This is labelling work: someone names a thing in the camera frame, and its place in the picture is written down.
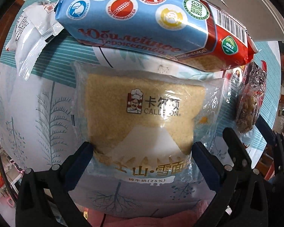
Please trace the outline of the clear cookie snack pack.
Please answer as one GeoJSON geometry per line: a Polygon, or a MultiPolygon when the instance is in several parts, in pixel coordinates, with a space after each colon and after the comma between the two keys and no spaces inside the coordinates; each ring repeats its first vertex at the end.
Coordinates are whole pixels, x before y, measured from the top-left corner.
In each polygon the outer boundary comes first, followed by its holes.
{"type": "Polygon", "coordinates": [[[251,134],[260,115],[266,92],[267,63],[261,61],[225,71],[224,77],[237,87],[235,123],[239,133],[251,134]]]}

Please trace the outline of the Calleton bread clear pack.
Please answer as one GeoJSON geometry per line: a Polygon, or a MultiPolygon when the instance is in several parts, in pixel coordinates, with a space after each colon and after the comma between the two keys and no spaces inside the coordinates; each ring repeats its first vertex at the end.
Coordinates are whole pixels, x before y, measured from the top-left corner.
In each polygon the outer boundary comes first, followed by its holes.
{"type": "Polygon", "coordinates": [[[94,147],[97,173],[148,183],[195,182],[194,142],[213,141],[225,99],[223,79],[74,62],[76,133],[94,147]]]}

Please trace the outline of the white silver snack packet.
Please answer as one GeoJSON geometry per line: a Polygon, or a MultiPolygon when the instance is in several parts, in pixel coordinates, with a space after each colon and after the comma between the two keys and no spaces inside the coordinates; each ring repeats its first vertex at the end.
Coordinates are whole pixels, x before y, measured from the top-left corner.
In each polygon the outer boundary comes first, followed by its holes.
{"type": "Polygon", "coordinates": [[[15,53],[18,76],[28,80],[44,47],[64,27],[55,19],[56,3],[49,0],[35,2],[20,14],[5,49],[15,53]]]}

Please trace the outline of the blue red biscuit pack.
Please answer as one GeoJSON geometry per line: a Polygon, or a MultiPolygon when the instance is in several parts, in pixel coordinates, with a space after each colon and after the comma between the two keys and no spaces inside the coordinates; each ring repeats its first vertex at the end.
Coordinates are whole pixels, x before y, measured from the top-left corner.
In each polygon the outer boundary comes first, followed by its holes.
{"type": "Polygon", "coordinates": [[[55,18],[80,43],[206,72],[246,65],[257,53],[246,27],[206,0],[59,0],[55,18]]]}

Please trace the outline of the teal white leaf tablecloth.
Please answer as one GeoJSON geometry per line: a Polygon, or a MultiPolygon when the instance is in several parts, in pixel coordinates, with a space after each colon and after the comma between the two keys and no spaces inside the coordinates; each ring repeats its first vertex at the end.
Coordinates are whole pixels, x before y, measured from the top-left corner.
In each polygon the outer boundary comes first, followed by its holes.
{"type": "MultiPolygon", "coordinates": [[[[39,1],[45,0],[27,0],[23,10],[39,1]]],[[[57,5],[59,0],[49,1],[57,5]]],[[[44,47],[28,80],[18,76],[14,52],[4,49],[1,54],[0,141],[21,168],[43,171],[60,165],[85,142],[78,139],[75,130],[76,80],[72,64],[76,61],[179,79],[225,80],[225,99],[216,132],[213,141],[204,145],[222,163],[230,161],[222,130],[236,127],[237,87],[224,77],[227,70],[206,72],[150,54],[86,45],[64,28],[44,47]]],[[[165,217],[212,198],[201,173],[195,182],[122,180],[97,173],[94,156],[70,194],[79,205],[125,218],[165,217]]]]}

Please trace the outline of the white plastic storage bin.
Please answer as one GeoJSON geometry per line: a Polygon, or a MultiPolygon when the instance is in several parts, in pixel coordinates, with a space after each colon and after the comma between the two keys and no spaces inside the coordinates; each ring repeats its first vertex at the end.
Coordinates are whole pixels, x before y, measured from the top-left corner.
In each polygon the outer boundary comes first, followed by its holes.
{"type": "Polygon", "coordinates": [[[284,43],[284,18],[269,0],[206,0],[218,25],[242,39],[284,43]]]}

